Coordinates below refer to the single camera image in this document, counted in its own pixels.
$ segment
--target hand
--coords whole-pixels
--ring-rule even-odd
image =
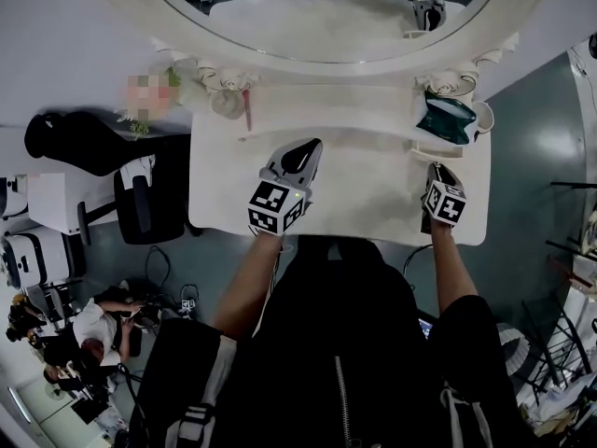
[[[146,305],[144,303],[142,303],[141,301],[134,301],[131,302],[129,304],[129,310],[133,313],[136,314],[137,312],[139,312],[143,307],[145,307]]]
[[[123,334],[130,334],[132,328],[134,327],[134,322],[131,318],[122,318],[120,319],[120,325],[122,326],[122,333]]]

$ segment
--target man in white shirt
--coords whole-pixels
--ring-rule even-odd
[[[130,336],[133,328],[132,318],[121,318],[122,339],[119,346],[113,348],[118,331],[117,320],[110,312],[131,312],[135,314],[143,307],[138,301],[131,303],[118,301],[95,302],[90,299],[83,311],[73,322],[73,332],[81,349],[89,351],[102,367],[124,363],[130,356]]]

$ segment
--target black pants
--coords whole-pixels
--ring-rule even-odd
[[[109,287],[100,295],[96,295],[95,297],[93,297],[93,299],[95,300],[95,303],[107,301],[125,303],[127,299],[129,299],[130,297],[131,294],[129,293],[129,291],[124,288]],[[114,348],[118,350],[120,348],[120,343],[122,342],[122,326],[120,325],[120,319],[124,315],[129,316],[130,313],[110,312],[109,314],[113,316],[117,321],[116,335],[114,336],[114,341],[112,345],[114,346]],[[133,327],[129,339],[129,353],[131,357],[139,357],[139,354],[141,353],[142,337],[143,332],[137,327]]]

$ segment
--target green floor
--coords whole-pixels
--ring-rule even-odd
[[[545,297],[562,283],[548,255],[571,264],[571,257],[546,246],[546,239],[565,242],[567,236],[577,236],[582,218],[584,192],[549,185],[552,180],[585,179],[583,125],[567,56],[502,91],[490,104],[496,125],[487,238],[478,247],[461,246],[461,252],[495,315],[519,325],[522,300]],[[251,239],[206,230],[201,237],[187,233],[161,244],[172,263],[164,290],[179,300],[184,284],[197,285],[199,315],[209,318]],[[386,262],[400,270],[412,250],[388,243],[379,247]],[[123,278],[145,278],[147,252],[148,246],[125,245],[117,223],[93,228],[86,283],[76,298],[86,301]],[[294,252],[283,255],[280,273],[292,257]],[[155,256],[148,266],[149,278],[159,284],[165,265]],[[420,308],[432,315],[437,314],[434,277],[431,251],[418,254],[407,278],[416,287]]]

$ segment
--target green pouch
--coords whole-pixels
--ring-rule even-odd
[[[472,109],[458,100],[441,98],[431,91],[425,92],[425,103],[427,114],[417,124],[417,128],[455,145],[467,145],[470,142],[465,128],[477,120]]]

